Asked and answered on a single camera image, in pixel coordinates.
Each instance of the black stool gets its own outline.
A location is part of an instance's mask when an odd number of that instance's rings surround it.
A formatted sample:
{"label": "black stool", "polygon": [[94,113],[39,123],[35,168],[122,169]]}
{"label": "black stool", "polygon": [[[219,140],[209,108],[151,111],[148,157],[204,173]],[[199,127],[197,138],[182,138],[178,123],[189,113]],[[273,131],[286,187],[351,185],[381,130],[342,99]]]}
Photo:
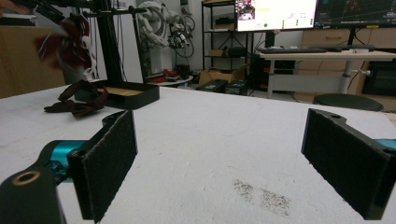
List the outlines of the black stool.
{"label": "black stool", "polygon": [[370,111],[380,111],[384,108],[379,102],[367,97],[343,93],[317,95],[314,97],[314,104]]}

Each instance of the monitor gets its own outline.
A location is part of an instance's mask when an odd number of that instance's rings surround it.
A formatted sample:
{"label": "monitor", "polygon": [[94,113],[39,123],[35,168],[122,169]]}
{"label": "monitor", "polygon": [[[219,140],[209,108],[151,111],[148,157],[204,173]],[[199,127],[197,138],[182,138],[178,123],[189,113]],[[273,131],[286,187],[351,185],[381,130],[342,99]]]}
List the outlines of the monitor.
{"label": "monitor", "polygon": [[396,27],[396,0],[318,0],[315,28]]}
{"label": "monitor", "polygon": [[235,30],[263,32],[314,27],[318,0],[235,0]]}

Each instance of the cardboard box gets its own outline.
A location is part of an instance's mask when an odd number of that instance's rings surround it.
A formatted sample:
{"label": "cardboard box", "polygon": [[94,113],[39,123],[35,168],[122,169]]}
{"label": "cardboard box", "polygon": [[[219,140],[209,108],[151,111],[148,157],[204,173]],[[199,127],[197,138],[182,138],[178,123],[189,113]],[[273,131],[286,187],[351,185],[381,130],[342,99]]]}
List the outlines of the cardboard box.
{"label": "cardboard box", "polygon": [[34,40],[51,32],[34,26],[0,26],[0,98],[64,85],[64,73],[44,65]]}
{"label": "cardboard box", "polygon": [[245,70],[250,66],[249,63],[241,65],[238,69],[210,68],[201,72],[199,85],[203,85],[210,80],[222,79],[231,82],[232,80],[245,79]]}
{"label": "cardboard box", "polygon": [[210,49],[209,56],[212,57],[222,57],[225,56],[225,50],[222,49]]}

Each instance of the dirt stain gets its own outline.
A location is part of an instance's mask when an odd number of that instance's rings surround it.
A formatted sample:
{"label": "dirt stain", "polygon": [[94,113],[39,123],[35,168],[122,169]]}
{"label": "dirt stain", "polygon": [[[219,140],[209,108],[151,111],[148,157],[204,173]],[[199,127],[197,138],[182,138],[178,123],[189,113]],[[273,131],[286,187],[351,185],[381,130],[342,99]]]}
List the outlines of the dirt stain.
{"label": "dirt stain", "polygon": [[282,217],[290,215],[291,200],[283,195],[267,189],[253,188],[250,184],[239,179],[233,182],[233,188],[247,203],[257,204],[259,207]]}

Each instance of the white table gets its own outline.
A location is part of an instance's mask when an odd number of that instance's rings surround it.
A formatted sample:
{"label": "white table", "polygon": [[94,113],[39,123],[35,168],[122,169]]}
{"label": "white table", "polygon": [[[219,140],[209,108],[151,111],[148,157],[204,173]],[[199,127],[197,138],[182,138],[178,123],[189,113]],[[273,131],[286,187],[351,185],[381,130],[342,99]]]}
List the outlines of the white table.
{"label": "white table", "polygon": [[[91,116],[46,114],[64,88],[0,100],[0,181],[31,165],[52,140],[89,139]],[[372,138],[396,138],[381,113],[160,87],[134,112],[139,153],[106,223],[396,223],[396,190],[381,221],[364,221],[301,153],[307,109],[348,119]],[[68,223],[81,220],[74,187],[58,187]]]}
{"label": "white table", "polygon": [[[268,77],[268,98],[272,97],[273,91],[318,91],[347,93],[350,80],[352,63],[354,61],[390,62],[396,58],[396,54],[382,51],[367,53],[289,53],[289,54],[261,54],[261,58],[271,61]],[[274,73],[275,61],[345,61],[344,74],[340,77],[334,76],[290,76],[276,75]]]}

